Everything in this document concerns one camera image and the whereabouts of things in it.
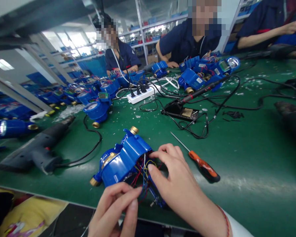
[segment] screwdriver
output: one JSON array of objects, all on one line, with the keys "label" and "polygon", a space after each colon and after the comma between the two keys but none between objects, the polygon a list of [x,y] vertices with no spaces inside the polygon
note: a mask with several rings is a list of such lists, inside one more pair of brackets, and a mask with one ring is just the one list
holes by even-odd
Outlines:
[{"label": "screwdriver", "polygon": [[218,182],[220,176],[215,170],[204,160],[202,160],[194,151],[190,151],[172,132],[171,134],[188,150],[189,156],[196,161],[204,175],[212,182]]}]

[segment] white power strip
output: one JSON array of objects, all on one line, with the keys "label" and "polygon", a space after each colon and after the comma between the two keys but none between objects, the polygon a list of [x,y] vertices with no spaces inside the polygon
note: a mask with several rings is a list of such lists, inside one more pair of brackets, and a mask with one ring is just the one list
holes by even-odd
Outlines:
[{"label": "white power strip", "polygon": [[132,98],[132,94],[127,95],[128,102],[132,103],[132,104],[136,104],[136,103],[148,98],[149,96],[152,96],[155,93],[158,93],[158,90],[161,91],[160,88],[161,87],[156,84],[151,85],[148,89],[146,89],[147,90],[146,92],[143,93],[140,91],[140,93],[141,93],[140,95],[137,95],[137,91],[134,91],[135,97]]}]

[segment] worker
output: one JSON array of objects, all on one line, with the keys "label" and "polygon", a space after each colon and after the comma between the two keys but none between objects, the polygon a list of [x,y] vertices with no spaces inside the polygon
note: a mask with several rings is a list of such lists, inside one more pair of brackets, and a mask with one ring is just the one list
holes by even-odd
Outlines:
[{"label": "worker", "polygon": [[220,41],[221,25],[214,16],[219,1],[193,1],[192,17],[175,26],[161,38],[156,50],[170,68],[196,56],[209,57]]},{"label": "worker", "polygon": [[231,54],[264,50],[279,36],[296,32],[296,0],[263,0],[237,34]]},{"label": "worker", "polygon": [[[165,178],[158,168],[148,165],[148,171],[168,206],[204,237],[252,237],[229,214],[216,206],[200,189],[178,146],[162,145],[149,155],[160,159],[168,168]],[[142,187],[133,188],[121,182],[107,187],[89,224],[88,237],[134,237],[138,201]],[[126,210],[123,228],[118,220]]]},{"label": "worker", "polygon": [[141,62],[134,50],[126,43],[122,42],[118,37],[116,26],[108,14],[104,13],[104,17],[99,19],[97,16],[93,19],[93,24],[101,33],[102,39],[106,42],[108,49],[105,51],[106,72],[108,76],[111,71],[118,68],[114,54],[116,55],[118,64],[124,73],[127,70],[138,71]]}]

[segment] screwdriver shaft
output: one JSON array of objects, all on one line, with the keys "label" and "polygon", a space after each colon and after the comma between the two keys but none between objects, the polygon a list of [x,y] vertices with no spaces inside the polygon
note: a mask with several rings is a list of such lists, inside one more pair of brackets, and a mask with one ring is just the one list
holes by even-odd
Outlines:
[{"label": "screwdriver shaft", "polygon": [[187,149],[190,152],[190,150],[172,132],[170,133],[185,147],[185,149]]}]

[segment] navy uniform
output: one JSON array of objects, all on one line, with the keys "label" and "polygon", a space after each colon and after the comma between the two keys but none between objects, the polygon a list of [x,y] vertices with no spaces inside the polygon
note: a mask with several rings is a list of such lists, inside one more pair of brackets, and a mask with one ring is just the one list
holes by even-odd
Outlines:
[{"label": "navy uniform", "polygon": [[160,39],[160,52],[162,55],[171,53],[169,61],[177,64],[196,56],[203,57],[210,50],[214,51],[217,48],[221,36],[221,25],[209,25],[209,30],[205,34],[206,36],[196,42],[192,35],[192,19],[188,18]]},{"label": "navy uniform", "polygon": [[296,9],[288,11],[289,0],[263,0],[253,10],[241,30],[237,34],[237,42],[233,47],[231,54],[250,52],[255,50],[264,50],[270,44],[274,43],[277,37],[268,39],[252,47],[238,49],[238,42],[241,37],[249,37],[268,32],[272,29],[283,26],[284,24],[296,21]]},{"label": "navy uniform", "polygon": [[[118,40],[118,47],[119,47],[119,53],[120,53],[118,63],[121,67],[121,70],[123,71],[127,70],[135,65],[138,65],[138,67],[141,66],[141,62],[139,58],[137,57],[134,50],[128,44],[122,42],[121,40]],[[105,61],[106,61],[106,70],[112,71],[115,68],[118,68],[118,65],[116,63],[115,57],[111,49],[107,49],[105,51]]]}]

